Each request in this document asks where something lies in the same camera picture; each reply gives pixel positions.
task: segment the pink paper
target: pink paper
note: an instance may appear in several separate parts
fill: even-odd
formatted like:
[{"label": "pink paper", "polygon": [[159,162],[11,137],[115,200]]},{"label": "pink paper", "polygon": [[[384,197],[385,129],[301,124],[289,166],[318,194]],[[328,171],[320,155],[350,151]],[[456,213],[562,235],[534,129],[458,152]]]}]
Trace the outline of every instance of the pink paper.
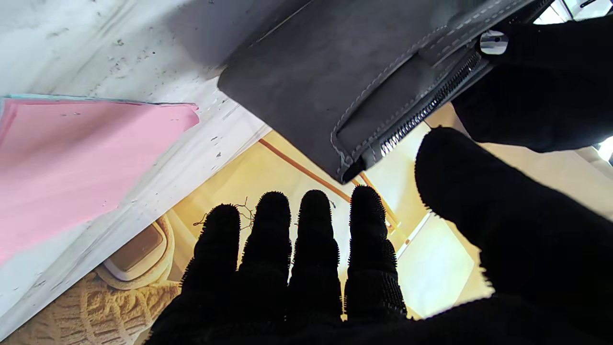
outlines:
[{"label": "pink paper", "polygon": [[7,99],[0,118],[0,266],[116,209],[198,123],[191,104]]}]

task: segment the hand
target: hand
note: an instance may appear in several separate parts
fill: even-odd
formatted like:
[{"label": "hand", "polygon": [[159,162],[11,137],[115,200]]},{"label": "hand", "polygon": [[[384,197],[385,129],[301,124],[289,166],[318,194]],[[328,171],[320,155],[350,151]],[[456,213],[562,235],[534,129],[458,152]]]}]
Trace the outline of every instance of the hand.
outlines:
[{"label": "hand", "polygon": [[189,344],[256,337],[291,337],[305,329],[333,330],[348,324],[406,322],[396,256],[387,240],[385,210],[370,187],[351,198],[351,251],[341,314],[338,245],[330,203],[312,190],[300,204],[292,276],[287,198],[266,193],[256,207],[253,230],[236,270],[240,218],[232,205],[214,208],[183,276],[181,295],[151,329],[148,344]]}]

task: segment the gray suede bag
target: gray suede bag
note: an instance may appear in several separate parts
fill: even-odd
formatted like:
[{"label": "gray suede bag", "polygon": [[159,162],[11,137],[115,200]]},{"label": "gray suede bag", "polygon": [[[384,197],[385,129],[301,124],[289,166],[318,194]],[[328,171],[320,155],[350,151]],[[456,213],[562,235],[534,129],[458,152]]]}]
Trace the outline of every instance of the gray suede bag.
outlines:
[{"label": "gray suede bag", "polygon": [[218,87],[346,183],[492,68],[479,38],[541,0],[312,0]]}]

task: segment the zipper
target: zipper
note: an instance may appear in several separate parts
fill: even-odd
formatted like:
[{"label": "zipper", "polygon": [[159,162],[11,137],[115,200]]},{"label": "zipper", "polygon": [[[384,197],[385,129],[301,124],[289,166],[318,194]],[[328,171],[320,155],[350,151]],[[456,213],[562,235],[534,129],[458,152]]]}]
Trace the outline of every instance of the zipper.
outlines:
[{"label": "zipper", "polygon": [[423,108],[415,112],[413,116],[398,129],[396,129],[387,139],[381,143],[381,155],[385,157],[388,153],[396,148],[398,143],[418,124],[424,121],[430,114],[438,109],[448,97],[458,89],[463,82],[470,78],[476,71],[476,67],[481,62],[481,54],[474,52],[467,61],[458,69],[458,71],[438,89],[434,97]]}]

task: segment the gloved hand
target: gloved hand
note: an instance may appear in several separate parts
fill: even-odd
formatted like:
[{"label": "gloved hand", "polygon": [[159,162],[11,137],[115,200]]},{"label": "gloved hand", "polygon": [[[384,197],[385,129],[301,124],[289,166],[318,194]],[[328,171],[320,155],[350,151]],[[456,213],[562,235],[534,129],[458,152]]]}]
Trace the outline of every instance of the gloved hand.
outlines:
[{"label": "gloved hand", "polygon": [[266,193],[236,270],[240,218],[233,205],[214,208],[183,276],[181,295],[151,329],[148,345],[279,342],[301,332],[347,325],[409,322],[398,285],[396,256],[387,240],[385,210],[370,187],[351,198],[351,252],[343,313],[338,245],[330,203],[312,190],[300,205],[292,277],[287,198]]}]

